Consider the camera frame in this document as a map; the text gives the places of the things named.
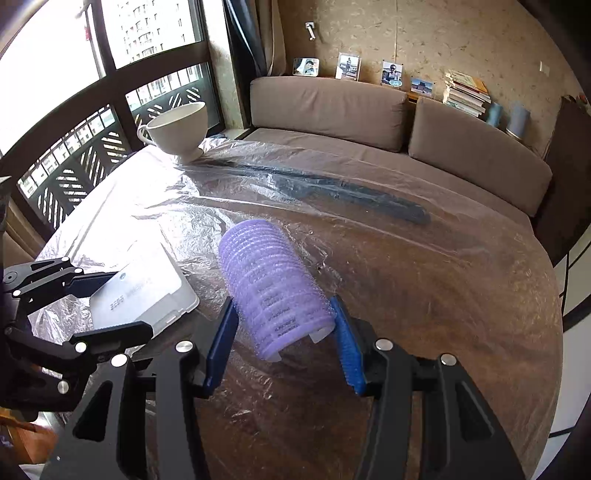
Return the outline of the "white box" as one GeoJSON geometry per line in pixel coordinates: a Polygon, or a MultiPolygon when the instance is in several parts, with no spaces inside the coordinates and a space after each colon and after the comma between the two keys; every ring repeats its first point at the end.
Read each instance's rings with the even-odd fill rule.
{"type": "Polygon", "coordinates": [[[89,299],[93,327],[146,323],[157,336],[199,305],[175,260],[161,246],[135,249],[127,265],[89,299]]]}

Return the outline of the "purple cylindrical hair roller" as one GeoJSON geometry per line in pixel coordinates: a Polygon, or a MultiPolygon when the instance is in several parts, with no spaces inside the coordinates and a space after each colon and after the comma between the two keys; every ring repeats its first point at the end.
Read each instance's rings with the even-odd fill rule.
{"type": "Polygon", "coordinates": [[[308,337],[318,343],[335,329],[329,300],[273,223],[246,220],[225,232],[218,246],[221,272],[257,356],[280,352],[308,337]]]}

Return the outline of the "folding shoji screen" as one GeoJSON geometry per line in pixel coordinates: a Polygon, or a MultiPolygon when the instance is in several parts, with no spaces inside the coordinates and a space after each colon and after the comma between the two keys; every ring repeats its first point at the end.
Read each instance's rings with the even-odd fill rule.
{"type": "Polygon", "coordinates": [[[567,449],[590,436],[590,231],[585,230],[554,267],[563,320],[562,377],[557,409],[543,455],[533,475],[542,479],[559,469],[567,449]]]}

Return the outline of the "clear plastic table cover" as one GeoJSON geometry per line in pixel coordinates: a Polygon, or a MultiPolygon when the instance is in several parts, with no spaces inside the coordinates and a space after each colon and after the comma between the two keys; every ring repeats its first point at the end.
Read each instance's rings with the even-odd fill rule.
{"type": "Polygon", "coordinates": [[[542,455],[561,378],[551,262],[526,215],[505,216],[384,161],[228,142],[181,165],[148,147],[119,165],[57,229],[43,258],[87,271],[150,267],[164,247],[200,299],[239,297],[223,382],[195,405],[215,479],[349,479],[370,403],[346,384],[331,339],[267,362],[287,299],[349,313],[409,353],[455,354],[504,427],[523,472],[542,455]],[[308,278],[315,289],[301,286],[308,278]]]}

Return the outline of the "white teacup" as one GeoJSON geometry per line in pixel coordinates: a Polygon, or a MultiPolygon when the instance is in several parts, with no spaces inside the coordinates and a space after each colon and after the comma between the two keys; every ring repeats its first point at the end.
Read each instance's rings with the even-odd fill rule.
{"type": "Polygon", "coordinates": [[[204,150],[200,144],[208,130],[208,113],[204,102],[189,103],[168,110],[137,128],[137,138],[162,152],[175,156],[183,164],[199,159],[204,150]]]}

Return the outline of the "dark wooden cabinet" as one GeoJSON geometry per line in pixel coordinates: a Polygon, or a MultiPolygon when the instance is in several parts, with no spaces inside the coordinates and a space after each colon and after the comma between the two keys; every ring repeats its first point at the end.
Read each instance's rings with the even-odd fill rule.
{"type": "Polygon", "coordinates": [[[533,228],[556,265],[590,225],[590,115],[571,96],[561,99],[544,160],[552,179],[533,228]]]}

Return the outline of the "black long comb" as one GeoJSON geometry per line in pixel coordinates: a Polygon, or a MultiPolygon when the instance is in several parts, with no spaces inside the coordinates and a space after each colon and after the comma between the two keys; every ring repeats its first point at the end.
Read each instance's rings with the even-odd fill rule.
{"type": "Polygon", "coordinates": [[[394,194],[348,182],[339,178],[308,174],[288,168],[263,165],[238,164],[229,161],[214,161],[202,164],[204,168],[246,176],[266,176],[276,181],[277,189],[298,199],[321,194],[332,199],[370,207],[396,219],[417,225],[431,223],[430,213],[420,204],[394,194]]]}

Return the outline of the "grey cylinder speaker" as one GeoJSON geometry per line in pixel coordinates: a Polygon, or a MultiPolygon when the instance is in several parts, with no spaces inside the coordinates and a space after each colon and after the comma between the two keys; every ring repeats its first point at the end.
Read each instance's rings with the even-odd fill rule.
{"type": "Polygon", "coordinates": [[[523,104],[515,102],[509,114],[505,129],[506,133],[522,142],[525,138],[530,116],[530,111],[523,104]]]}

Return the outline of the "teal small cylinder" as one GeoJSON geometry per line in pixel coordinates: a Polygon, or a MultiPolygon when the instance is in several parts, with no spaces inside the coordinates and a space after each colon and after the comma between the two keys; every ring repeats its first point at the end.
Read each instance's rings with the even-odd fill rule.
{"type": "Polygon", "coordinates": [[[503,107],[496,102],[492,103],[489,110],[488,110],[488,116],[486,119],[486,123],[488,125],[493,126],[494,128],[498,128],[501,118],[502,118],[502,114],[503,114],[503,107]]]}

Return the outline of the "brown sofa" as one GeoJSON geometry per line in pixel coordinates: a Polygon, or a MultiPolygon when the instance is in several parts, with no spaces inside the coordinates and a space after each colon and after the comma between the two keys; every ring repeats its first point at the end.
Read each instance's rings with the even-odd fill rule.
{"type": "Polygon", "coordinates": [[[440,102],[329,78],[263,77],[249,88],[246,138],[409,174],[517,222],[535,216],[551,168],[485,122],[440,102]]]}

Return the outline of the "photo card leftmost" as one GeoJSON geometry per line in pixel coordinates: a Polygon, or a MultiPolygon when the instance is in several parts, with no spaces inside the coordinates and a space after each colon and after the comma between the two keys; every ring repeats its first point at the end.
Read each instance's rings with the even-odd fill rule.
{"type": "Polygon", "coordinates": [[[294,58],[293,75],[304,77],[318,77],[320,73],[320,60],[318,58],[300,57],[294,58]]]}

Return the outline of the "photo card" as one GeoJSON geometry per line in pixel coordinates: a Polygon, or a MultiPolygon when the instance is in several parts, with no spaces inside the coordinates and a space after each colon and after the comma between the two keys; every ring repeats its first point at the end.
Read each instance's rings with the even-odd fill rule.
{"type": "Polygon", "coordinates": [[[433,87],[434,83],[428,80],[424,80],[421,78],[413,77],[411,80],[411,88],[410,91],[417,95],[422,95],[426,97],[433,96],[433,87]]]}
{"type": "Polygon", "coordinates": [[[340,53],[335,78],[358,81],[362,59],[353,54],[340,53]]]}
{"type": "Polygon", "coordinates": [[[318,58],[300,57],[294,58],[293,75],[304,77],[318,77],[320,73],[320,60],[318,58]]]}
{"type": "Polygon", "coordinates": [[[382,65],[381,84],[394,88],[403,86],[404,66],[399,63],[384,61],[382,65]]]}

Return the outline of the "stack of books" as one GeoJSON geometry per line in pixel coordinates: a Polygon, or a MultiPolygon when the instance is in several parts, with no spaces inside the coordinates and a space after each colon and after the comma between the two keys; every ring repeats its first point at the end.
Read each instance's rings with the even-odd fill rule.
{"type": "Polygon", "coordinates": [[[491,104],[486,85],[479,78],[456,71],[445,73],[443,103],[475,118],[481,118],[491,104]]]}

